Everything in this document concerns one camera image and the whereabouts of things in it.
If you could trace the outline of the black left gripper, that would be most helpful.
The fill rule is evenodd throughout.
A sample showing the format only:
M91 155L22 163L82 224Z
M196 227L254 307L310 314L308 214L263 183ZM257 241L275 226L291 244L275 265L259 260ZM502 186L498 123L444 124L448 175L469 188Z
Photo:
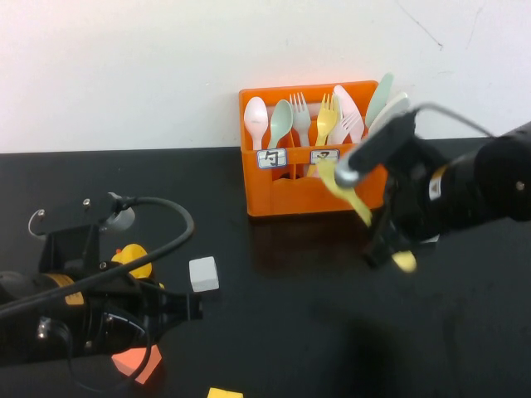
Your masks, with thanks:
M115 354L147 347L170 330L203 319L199 294L168 292L152 278L124 274L82 292L85 355ZM170 313L167 310L192 310Z

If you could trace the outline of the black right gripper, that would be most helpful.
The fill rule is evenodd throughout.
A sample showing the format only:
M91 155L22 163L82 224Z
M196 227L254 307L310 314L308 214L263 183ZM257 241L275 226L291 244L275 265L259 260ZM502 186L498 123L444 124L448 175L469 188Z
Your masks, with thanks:
M394 181L392 214L389 205L378 208L369 227L363 258L371 268L385 265L393 253L412 251L416 241L437 235L427 209L428 184L435 171L444 165L446 158L417 136L410 138L385 162Z

